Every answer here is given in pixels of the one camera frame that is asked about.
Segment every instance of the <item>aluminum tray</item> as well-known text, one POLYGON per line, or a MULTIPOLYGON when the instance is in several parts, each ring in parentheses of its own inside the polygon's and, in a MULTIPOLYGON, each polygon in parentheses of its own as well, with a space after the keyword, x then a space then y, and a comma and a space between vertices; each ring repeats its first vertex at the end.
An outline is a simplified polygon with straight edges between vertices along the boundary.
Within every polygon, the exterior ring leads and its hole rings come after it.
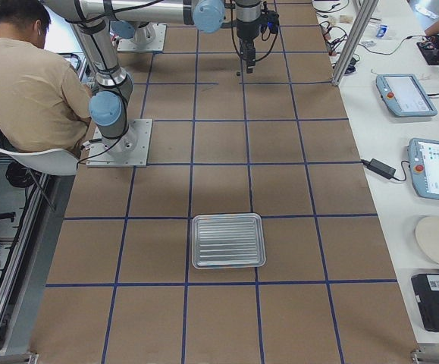
POLYGON ((198 269, 260 267, 266 262, 258 214, 198 215, 191 234, 192 263, 198 269))

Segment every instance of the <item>blue tape grid line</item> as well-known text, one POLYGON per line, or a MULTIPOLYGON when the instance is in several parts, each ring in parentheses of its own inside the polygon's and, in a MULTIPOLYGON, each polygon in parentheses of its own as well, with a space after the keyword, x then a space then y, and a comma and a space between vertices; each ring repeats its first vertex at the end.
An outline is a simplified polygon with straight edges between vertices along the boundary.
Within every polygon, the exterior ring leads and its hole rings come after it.
MULTIPOLYGON (((365 218, 377 217, 376 213, 366 214, 304 214, 304 215, 262 215, 262 219, 269 218, 365 218)), ((186 216, 77 216, 64 218, 65 221, 92 221, 92 220, 190 220, 186 216)))
POLYGON ((382 279, 333 279, 312 281, 251 281, 251 282, 103 282, 103 283, 48 283, 46 288, 66 287, 214 287, 214 286, 304 286, 311 284, 377 284, 398 283, 396 278, 382 279))

